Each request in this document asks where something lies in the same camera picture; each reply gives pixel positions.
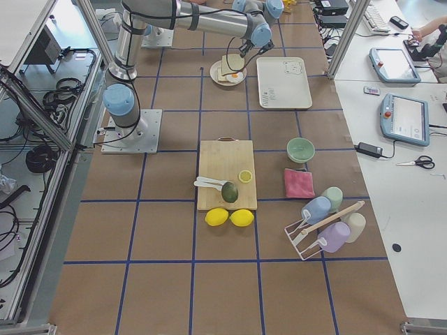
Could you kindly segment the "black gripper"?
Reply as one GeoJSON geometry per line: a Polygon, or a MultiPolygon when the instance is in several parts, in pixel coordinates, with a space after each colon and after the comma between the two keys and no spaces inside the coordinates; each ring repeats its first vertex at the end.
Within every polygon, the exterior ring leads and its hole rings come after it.
{"type": "MultiPolygon", "coordinates": [[[[238,48],[239,56],[241,58],[245,58],[247,53],[250,52],[255,47],[256,46],[250,40],[244,40],[244,42],[241,45],[241,47],[238,48]]],[[[274,48],[274,43],[270,40],[264,46],[259,47],[259,51],[258,52],[260,52],[260,54],[265,54],[266,52],[270,51],[273,48],[274,48]]]]}

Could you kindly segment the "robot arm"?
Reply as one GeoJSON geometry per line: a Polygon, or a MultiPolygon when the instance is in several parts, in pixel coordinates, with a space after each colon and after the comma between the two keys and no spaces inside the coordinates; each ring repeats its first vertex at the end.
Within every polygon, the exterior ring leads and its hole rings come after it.
{"type": "Polygon", "coordinates": [[[105,75],[103,104],[114,122],[112,141],[137,141],[145,134],[134,81],[139,52],[158,33],[184,28],[240,38],[240,57],[252,49],[271,50],[272,25],[284,11],[282,1],[234,1],[230,8],[205,6],[203,1],[123,1],[117,49],[105,75]]]}

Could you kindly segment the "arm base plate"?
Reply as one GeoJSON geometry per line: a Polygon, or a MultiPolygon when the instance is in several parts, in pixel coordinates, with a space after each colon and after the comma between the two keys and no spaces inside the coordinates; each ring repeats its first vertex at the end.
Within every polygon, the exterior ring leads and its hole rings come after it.
{"type": "Polygon", "coordinates": [[[132,127],[122,129],[116,127],[112,117],[109,117],[108,127],[100,142],[101,152],[104,154],[155,154],[158,150],[162,110],[143,109],[136,129],[132,127]]]}
{"type": "Polygon", "coordinates": [[[142,40],[142,48],[172,47],[174,31],[148,24],[142,40]]]}

